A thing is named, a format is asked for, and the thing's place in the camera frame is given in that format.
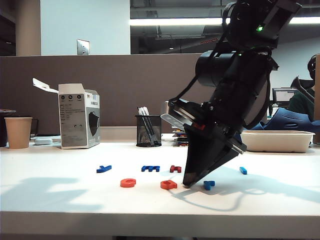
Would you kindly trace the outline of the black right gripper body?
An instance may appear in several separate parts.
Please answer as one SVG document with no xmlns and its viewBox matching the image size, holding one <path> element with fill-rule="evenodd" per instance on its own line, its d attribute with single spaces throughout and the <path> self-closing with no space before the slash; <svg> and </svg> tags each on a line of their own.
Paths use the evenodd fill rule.
<svg viewBox="0 0 320 240">
<path fill-rule="evenodd" d="M 191 138 L 191 134 L 206 140 L 220 140 L 232 150 L 243 154 L 247 147 L 239 141 L 235 134 L 241 132 L 233 125 L 220 120 L 209 102 L 198 104 L 184 99 L 172 101 L 172 112 L 180 115 L 184 120 L 184 131 Z"/>
</svg>

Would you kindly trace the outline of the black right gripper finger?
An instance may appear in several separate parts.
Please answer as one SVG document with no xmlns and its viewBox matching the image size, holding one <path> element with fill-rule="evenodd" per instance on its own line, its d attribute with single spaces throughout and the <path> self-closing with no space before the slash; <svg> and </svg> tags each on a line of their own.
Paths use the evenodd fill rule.
<svg viewBox="0 0 320 240">
<path fill-rule="evenodd" d="M 184 127 L 188 137 L 187 160 L 182 183 L 191 187 L 212 171 L 221 150 L 221 141 L 207 137 L 191 126 Z"/>
<path fill-rule="evenodd" d="M 237 157 L 239 152 L 233 149 L 233 147 L 241 148 L 241 142 L 237 139 L 224 140 L 212 140 L 209 147 L 203 153 L 201 160 L 201 171 L 199 179 L 201 180 L 213 170 L 219 168 L 226 162 Z"/>
</svg>

